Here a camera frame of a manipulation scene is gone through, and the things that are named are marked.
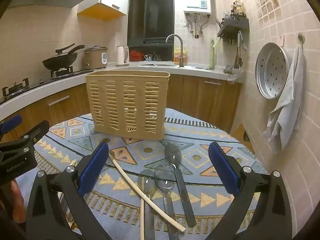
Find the person's left hand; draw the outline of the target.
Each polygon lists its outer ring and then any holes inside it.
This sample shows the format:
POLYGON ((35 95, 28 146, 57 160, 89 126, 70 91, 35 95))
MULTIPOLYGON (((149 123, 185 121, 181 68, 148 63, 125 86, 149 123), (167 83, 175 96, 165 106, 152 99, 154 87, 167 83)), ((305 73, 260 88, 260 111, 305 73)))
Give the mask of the person's left hand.
POLYGON ((24 207, 24 199, 21 194, 20 188, 16 180, 11 181, 10 183, 12 199, 13 199, 13 210, 12 217, 13 220, 18 223, 24 223, 26 221, 26 211, 24 207))

